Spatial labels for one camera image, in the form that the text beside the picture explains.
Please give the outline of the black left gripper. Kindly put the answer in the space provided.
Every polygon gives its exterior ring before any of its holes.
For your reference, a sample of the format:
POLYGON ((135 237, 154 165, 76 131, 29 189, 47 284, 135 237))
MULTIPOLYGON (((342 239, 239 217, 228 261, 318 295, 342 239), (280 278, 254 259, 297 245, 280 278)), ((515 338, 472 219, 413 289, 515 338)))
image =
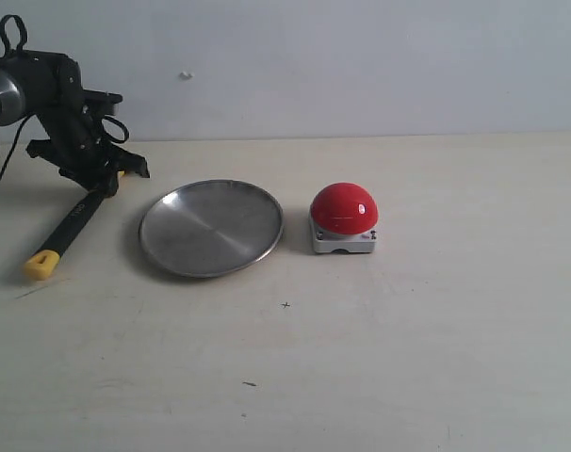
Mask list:
POLYGON ((31 140, 25 150, 58 167, 61 176, 85 188, 113 197, 119 169, 107 159, 99 127, 84 101, 78 63, 61 53, 13 50, 18 80, 25 94, 26 113, 35 116, 48 138, 31 140))

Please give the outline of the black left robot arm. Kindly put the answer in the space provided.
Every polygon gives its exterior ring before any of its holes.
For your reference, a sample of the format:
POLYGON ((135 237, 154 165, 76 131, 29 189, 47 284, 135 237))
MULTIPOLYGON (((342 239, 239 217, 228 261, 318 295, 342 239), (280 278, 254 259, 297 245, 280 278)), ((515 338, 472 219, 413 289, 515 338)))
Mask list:
POLYGON ((25 124, 37 118, 48 138, 27 153, 56 166, 61 176, 106 196, 129 171, 126 126, 114 118, 119 93, 84 89, 78 63, 49 52, 10 49, 0 56, 0 182, 25 124))

